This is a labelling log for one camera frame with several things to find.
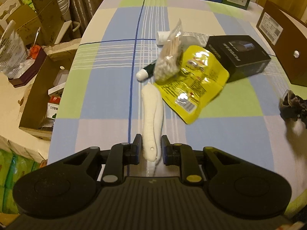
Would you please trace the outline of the black Flyco shaver box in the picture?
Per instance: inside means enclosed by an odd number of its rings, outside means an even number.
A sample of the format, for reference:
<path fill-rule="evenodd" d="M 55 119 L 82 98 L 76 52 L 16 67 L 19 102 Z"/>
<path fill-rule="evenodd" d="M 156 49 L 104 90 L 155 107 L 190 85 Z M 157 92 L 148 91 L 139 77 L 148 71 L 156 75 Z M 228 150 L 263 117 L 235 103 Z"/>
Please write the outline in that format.
<path fill-rule="evenodd" d="M 209 36 L 205 49 L 229 72 L 229 83 L 261 73 L 271 61 L 249 35 Z"/>

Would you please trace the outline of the cotton swab bag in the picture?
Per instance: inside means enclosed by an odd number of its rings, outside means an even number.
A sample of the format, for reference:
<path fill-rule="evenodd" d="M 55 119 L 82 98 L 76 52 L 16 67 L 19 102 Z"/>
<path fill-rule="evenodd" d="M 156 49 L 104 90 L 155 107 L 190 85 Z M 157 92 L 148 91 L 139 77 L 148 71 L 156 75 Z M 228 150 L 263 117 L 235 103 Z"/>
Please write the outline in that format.
<path fill-rule="evenodd" d="M 153 71 L 154 80 L 157 83 L 165 83 L 180 70 L 178 60 L 182 54 L 182 30 L 182 22 L 179 19 L 176 27 L 164 41 Z"/>

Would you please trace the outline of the checkered tablecloth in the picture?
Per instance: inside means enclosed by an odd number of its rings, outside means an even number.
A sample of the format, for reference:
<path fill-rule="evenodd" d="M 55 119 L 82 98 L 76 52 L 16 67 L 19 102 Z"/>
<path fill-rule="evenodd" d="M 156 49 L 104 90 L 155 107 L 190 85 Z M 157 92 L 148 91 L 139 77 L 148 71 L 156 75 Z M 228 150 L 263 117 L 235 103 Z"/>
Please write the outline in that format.
<path fill-rule="evenodd" d="M 164 107 L 163 133 L 173 143 L 214 146 L 275 171 L 292 188 L 288 215 L 306 205 L 306 128 L 285 122 L 279 100 L 292 85 L 256 24 L 262 7 L 247 10 L 203 0 L 103 0 L 75 55 L 53 129 L 48 161 L 89 146 L 108 149 L 143 130 L 142 83 L 135 75 L 160 52 L 158 31 L 178 21 L 185 31 L 209 35 L 250 35 L 272 57 L 257 75 L 226 84 L 198 119 L 187 125 Z"/>

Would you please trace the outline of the green white tube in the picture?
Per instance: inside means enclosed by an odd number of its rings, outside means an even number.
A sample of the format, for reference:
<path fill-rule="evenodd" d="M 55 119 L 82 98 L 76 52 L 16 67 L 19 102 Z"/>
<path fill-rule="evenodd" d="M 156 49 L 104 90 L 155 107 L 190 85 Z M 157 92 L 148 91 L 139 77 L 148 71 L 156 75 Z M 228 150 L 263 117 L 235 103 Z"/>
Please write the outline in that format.
<path fill-rule="evenodd" d="M 156 65 L 156 60 L 154 60 L 149 65 L 142 68 L 141 70 L 139 70 L 136 74 L 136 79 L 139 82 L 143 82 L 143 81 L 151 78 L 154 74 L 155 65 Z"/>

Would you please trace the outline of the open brown box with items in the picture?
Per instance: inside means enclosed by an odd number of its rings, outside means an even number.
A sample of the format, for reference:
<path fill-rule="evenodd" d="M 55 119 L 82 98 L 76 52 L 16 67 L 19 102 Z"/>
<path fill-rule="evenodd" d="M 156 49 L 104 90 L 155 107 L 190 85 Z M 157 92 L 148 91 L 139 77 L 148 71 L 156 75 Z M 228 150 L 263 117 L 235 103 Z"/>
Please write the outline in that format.
<path fill-rule="evenodd" d="M 48 90 L 54 87 L 58 73 L 68 71 L 72 65 L 80 40 L 72 40 L 54 46 L 44 47 L 39 54 L 42 65 L 31 86 L 21 115 L 19 128 L 39 139 L 51 140 L 52 119 L 47 117 L 50 101 Z"/>

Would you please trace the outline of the brown cardboard boxes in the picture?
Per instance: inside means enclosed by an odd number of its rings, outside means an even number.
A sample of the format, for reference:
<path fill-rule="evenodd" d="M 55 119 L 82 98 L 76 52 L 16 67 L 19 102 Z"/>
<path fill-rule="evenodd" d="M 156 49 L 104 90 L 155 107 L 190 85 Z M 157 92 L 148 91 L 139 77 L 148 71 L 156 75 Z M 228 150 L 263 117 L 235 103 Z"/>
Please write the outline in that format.
<path fill-rule="evenodd" d="M 41 45 L 53 45 L 64 24 L 57 0 L 34 0 L 34 9 L 24 4 L 19 6 L 7 19 L 13 20 L 15 30 L 25 45 L 34 43 L 35 35 L 40 30 L 37 42 Z"/>

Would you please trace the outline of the dark wooden tray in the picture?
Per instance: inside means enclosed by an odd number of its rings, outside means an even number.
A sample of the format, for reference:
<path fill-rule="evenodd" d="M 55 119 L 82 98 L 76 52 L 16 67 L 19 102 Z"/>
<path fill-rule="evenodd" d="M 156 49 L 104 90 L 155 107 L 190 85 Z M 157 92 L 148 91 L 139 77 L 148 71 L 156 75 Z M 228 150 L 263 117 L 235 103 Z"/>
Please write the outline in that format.
<path fill-rule="evenodd" d="M 41 48 L 33 64 L 18 78 L 9 78 L 8 81 L 15 87 L 25 86 L 40 70 L 47 55 Z"/>

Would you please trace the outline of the brown cardboard storage box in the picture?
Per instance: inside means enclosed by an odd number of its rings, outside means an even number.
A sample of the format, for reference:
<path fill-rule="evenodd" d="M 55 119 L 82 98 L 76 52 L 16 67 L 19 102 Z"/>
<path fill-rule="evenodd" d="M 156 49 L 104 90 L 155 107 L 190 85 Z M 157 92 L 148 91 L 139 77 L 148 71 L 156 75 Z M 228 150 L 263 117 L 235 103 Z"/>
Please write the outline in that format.
<path fill-rule="evenodd" d="M 273 49 L 289 81 L 306 86 L 306 24 L 267 0 L 257 29 Z"/>

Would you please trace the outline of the yellow snack pouch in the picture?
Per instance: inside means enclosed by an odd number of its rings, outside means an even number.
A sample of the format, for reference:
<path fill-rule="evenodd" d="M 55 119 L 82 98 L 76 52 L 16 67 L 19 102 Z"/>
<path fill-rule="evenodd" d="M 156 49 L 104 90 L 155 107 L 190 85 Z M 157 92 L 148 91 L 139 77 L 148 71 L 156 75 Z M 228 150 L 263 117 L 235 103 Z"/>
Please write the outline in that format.
<path fill-rule="evenodd" d="M 184 52 L 180 71 L 154 85 L 166 104 L 186 123 L 192 124 L 223 90 L 229 72 L 210 51 L 191 45 Z"/>

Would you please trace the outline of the white toothpaste tube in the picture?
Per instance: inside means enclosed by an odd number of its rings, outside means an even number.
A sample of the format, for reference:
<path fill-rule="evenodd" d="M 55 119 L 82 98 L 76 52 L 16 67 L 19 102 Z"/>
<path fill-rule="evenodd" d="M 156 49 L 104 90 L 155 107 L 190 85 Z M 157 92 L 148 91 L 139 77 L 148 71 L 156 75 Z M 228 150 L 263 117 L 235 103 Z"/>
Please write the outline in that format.
<path fill-rule="evenodd" d="M 171 34 L 170 31 L 158 31 L 156 33 L 156 44 L 158 46 L 163 46 L 170 34 Z M 202 34 L 196 32 L 183 32 L 182 43 L 184 46 L 198 45 L 201 47 L 205 47 L 209 37 L 210 35 L 208 34 Z"/>

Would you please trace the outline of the clear plastic bag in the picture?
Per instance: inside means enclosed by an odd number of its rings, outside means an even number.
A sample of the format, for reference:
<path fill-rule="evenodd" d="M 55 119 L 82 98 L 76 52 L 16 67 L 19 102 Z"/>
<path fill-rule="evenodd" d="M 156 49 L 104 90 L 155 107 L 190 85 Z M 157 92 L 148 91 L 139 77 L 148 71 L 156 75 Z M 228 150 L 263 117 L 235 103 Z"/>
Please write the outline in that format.
<path fill-rule="evenodd" d="M 16 22 L 11 20 L 1 36 L 1 72 L 14 79 L 20 63 L 28 56 L 22 38 L 15 30 Z"/>

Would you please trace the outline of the dark purple scrunchie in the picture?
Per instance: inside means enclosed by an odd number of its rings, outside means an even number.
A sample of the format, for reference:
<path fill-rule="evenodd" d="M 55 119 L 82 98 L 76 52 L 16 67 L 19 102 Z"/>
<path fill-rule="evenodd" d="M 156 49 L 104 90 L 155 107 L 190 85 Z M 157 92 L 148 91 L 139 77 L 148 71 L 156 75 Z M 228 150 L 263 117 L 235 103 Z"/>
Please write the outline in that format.
<path fill-rule="evenodd" d="M 301 119 L 306 124 L 306 100 L 295 95 L 292 90 L 286 90 L 280 99 L 279 110 L 283 120 Z"/>

